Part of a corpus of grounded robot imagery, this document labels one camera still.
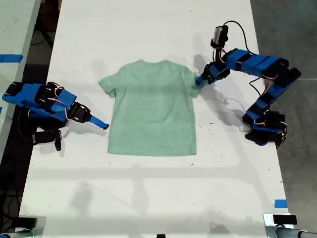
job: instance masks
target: tape strip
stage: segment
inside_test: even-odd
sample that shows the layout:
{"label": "tape strip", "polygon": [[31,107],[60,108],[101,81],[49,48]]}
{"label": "tape strip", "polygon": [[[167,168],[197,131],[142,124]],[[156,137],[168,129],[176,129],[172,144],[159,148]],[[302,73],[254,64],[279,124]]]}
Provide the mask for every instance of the tape strip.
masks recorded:
{"label": "tape strip", "polygon": [[274,203],[275,208],[288,208],[287,201],[285,199],[277,199]]}
{"label": "tape strip", "polygon": [[0,63],[20,63],[22,55],[0,55]]}

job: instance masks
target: blue tape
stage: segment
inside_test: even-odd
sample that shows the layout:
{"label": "blue tape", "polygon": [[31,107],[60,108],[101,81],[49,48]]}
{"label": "blue tape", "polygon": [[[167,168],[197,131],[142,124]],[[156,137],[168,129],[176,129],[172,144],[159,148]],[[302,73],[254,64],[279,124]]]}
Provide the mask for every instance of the blue tape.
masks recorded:
{"label": "blue tape", "polygon": [[244,61],[241,64],[241,71],[250,75],[253,75],[253,68],[261,63],[265,58],[267,58],[267,56],[251,56],[248,60]]}
{"label": "blue tape", "polygon": [[251,117],[252,120],[256,120],[258,119],[260,116],[258,116],[257,114],[251,112],[250,110],[247,110],[246,114]]}
{"label": "blue tape", "polygon": [[236,69],[237,60],[246,54],[248,54],[248,51],[235,50],[233,53],[228,55],[226,59],[226,67],[232,70],[237,70]]}
{"label": "blue tape", "polygon": [[20,63],[22,55],[0,55],[0,63]]}
{"label": "blue tape", "polygon": [[263,102],[260,98],[258,98],[258,99],[256,100],[256,104],[257,104],[260,108],[262,108],[262,109],[264,109],[264,108],[266,108],[266,107],[268,106],[268,104],[265,103],[265,102]]}
{"label": "blue tape", "polygon": [[109,124],[104,123],[103,121],[99,120],[98,118],[91,116],[90,121],[91,123],[95,124],[96,126],[100,127],[101,129],[106,130],[109,127]]}
{"label": "blue tape", "polygon": [[196,79],[196,84],[199,86],[203,83],[203,78],[201,76],[199,76],[199,78]]}
{"label": "blue tape", "polygon": [[254,75],[261,77],[262,71],[270,67],[273,63],[275,63],[279,59],[280,59],[279,57],[269,56],[264,62],[255,66],[255,68],[253,69]]}
{"label": "blue tape", "polygon": [[274,203],[275,208],[288,208],[286,199],[277,199]]}

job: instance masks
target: wire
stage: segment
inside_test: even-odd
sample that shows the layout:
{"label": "wire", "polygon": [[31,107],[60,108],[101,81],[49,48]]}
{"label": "wire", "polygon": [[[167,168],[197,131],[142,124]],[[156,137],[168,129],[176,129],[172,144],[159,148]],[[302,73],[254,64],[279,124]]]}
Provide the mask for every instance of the wire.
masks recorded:
{"label": "wire", "polygon": [[48,100],[55,101],[55,102],[58,102],[58,103],[64,105],[64,106],[65,106],[65,116],[66,116],[66,119],[67,119],[67,120],[70,120],[70,119],[68,118],[68,116],[67,116],[67,106],[65,105],[65,103],[63,103],[63,102],[61,102],[60,100],[57,100],[57,99],[55,99],[55,98],[48,98]]}
{"label": "wire", "polygon": [[43,38],[43,40],[41,40],[40,42],[37,42],[37,43],[31,43],[30,45],[31,46],[38,46],[38,45],[40,45],[41,43],[43,43],[43,41],[45,40],[45,38]]}
{"label": "wire", "polygon": [[20,126],[19,126],[19,122],[20,122],[20,116],[21,116],[22,112],[20,112],[19,116],[18,116],[18,120],[16,122],[17,124],[17,127],[18,127],[18,131],[19,131],[19,134],[26,140],[32,140],[31,138],[27,138],[26,136],[24,136],[21,131],[20,131]]}
{"label": "wire", "polygon": [[261,96],[261,93],[258,91],[258,89],[257,89],[252,83],[255,82],[255,81],[257,81],[257,80],[259,80],[260,78],[261,78],[261,77],[258,77],[258,78],[256,78],[256,79],[254,79],[254,80],[252,80],[252,81],[249,82],[249,85],[250,85],[251,87],[253,87],[254,90],[256,90],[256,92],[259,94],[259,96]]}
{"label": "wire", "polygon": [[248,50],[251,54],[256,55],[255,53],[253,53],[252,51],[249,50],[248,44],[247,44],[246,33],[244,32],[244,29],[243,29],[243,27],[240,25],[239,22],[230,20],[230,21],[226,21],[223,25],[226,25],[226,24],[228,24],[228,23],[230,23],[230,22],[236,23],[236,24],[241,28],[242,33],[243,33],[243,37],[244,37],[244,43],[245,43],[245,45],[246,45],[247,50]]}

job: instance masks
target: gray floor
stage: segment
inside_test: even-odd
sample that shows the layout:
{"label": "gray floor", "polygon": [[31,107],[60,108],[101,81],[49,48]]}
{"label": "gray floor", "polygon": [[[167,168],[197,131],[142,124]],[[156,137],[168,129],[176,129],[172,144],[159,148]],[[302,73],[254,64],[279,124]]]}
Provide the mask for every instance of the gray floor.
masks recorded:
{"label": "gray floor", "polygon": [[272,106],[289,125],[278,156],[291,213],[317,232],[317,0],[251,0],[260,53],[290,61],[302,77]]}

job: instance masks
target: light green t-shirt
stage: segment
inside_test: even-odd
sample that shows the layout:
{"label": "light green t-shirt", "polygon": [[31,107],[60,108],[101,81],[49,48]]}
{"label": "light green t-shirt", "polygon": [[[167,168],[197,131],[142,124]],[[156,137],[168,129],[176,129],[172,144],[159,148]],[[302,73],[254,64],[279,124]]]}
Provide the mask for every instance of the light green t-shirt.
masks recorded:
{"label": "light green t-shirt", "polygon": [[195,75],[163,60],[123,66],[99,82],[115,97],[108,153],[145,156],[196,154]]}

